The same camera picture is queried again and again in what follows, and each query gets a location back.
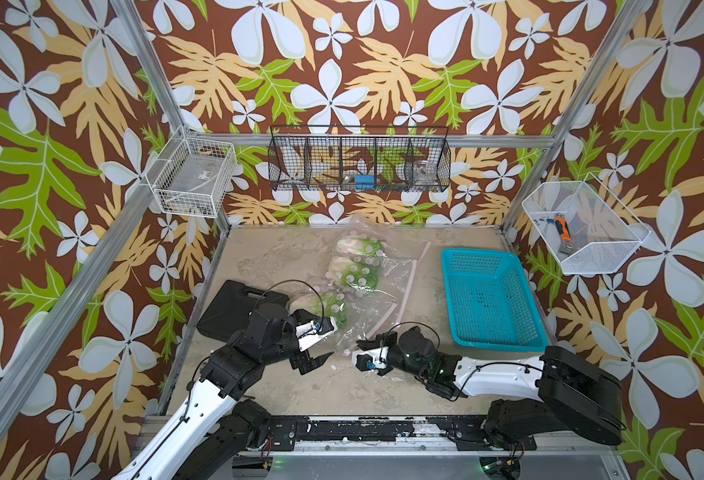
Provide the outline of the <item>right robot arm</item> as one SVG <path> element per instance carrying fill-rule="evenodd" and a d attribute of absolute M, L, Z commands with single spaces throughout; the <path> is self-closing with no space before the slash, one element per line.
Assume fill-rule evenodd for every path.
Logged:
<path fill-rule="evenodd" d="M 611 447 L 622 441 L 619 380 L 562 347 L 527 359 L 479 360 L 439 351 L 419 327 L 357 346 L 352 359 L 362 372 L 402 371 L 448 401 L 492 396 L 482 424 L 488 441 L 521 442 L 559 431 Z"/>

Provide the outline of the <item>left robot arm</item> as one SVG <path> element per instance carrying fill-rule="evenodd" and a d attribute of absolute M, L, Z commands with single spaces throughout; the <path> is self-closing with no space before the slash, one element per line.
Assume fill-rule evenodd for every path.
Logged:
<path fill-rule="evenodd" d="M 267 366 L 289 361 L 302 375 L 321 367 L 329 355 L 313 357 L 309 349 L 337 330 L 337 319 L 326 313 L 315 315 L 305 309 L 290 313 L 272 303 L 258 306 L 247 326 L 209 356 L 182 406 L 115 477 L 173 478 L 204 436 L 261 380 Z"/>

